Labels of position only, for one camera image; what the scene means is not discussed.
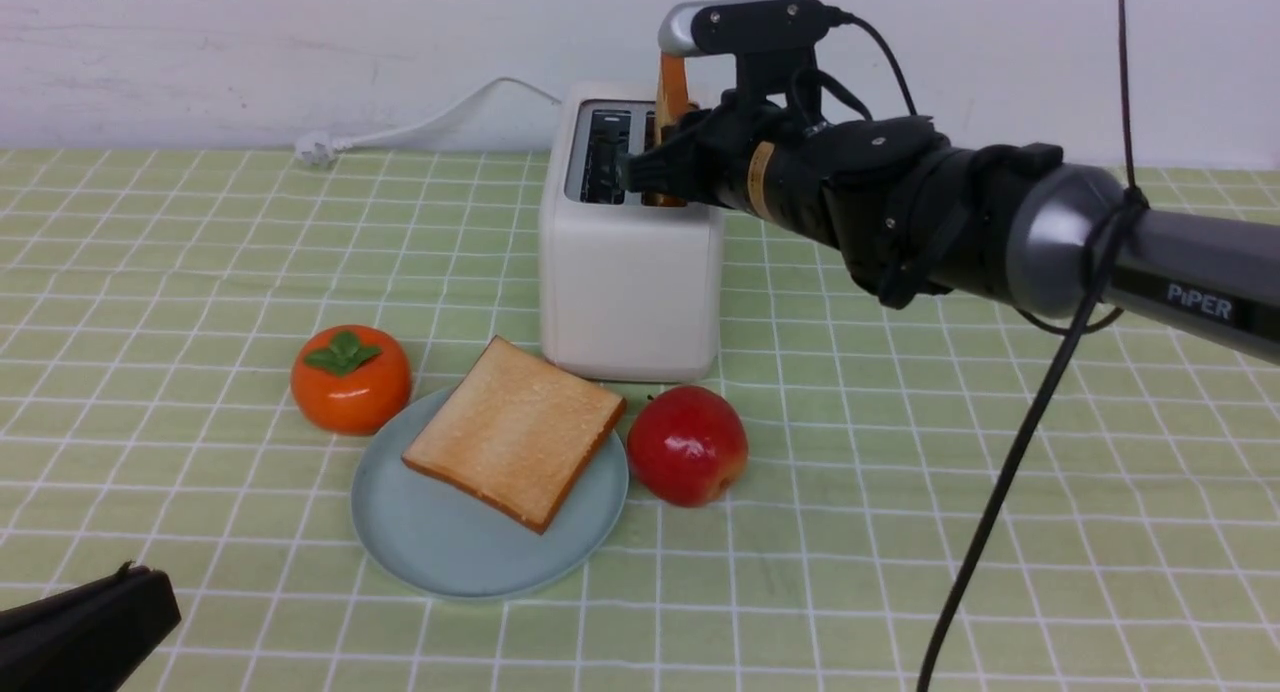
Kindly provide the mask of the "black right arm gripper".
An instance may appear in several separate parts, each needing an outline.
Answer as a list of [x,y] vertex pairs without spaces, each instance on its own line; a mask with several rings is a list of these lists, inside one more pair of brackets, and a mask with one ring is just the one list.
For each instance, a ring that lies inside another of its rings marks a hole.
[[852,253],[884,226],[890,196],[931,153],[950,145],[928,115],[814,123],[764,104],[691,110],[673,137],[623,153],[618,182],[657,205],[714,201],[726,208]]

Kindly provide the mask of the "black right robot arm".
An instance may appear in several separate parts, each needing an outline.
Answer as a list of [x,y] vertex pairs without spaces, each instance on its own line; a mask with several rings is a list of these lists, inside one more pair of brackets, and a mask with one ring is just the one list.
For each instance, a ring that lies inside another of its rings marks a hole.
[[840,251],[858,287],[901,310],[984,297],[1068,318],[1094,281],[1124,312],[1277,359],[1277,226],[1149,208],[1056,145],[955,148],[925,115],[805,123],[724,98],[657,148],[621,156],[622,185],[736,208]]

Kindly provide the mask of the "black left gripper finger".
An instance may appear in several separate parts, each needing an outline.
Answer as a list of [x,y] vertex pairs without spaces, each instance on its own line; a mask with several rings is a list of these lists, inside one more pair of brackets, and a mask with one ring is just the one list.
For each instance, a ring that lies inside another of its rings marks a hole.
[[113,574],[1,614],[4,691],[118,691],[179,625],[170,577]]

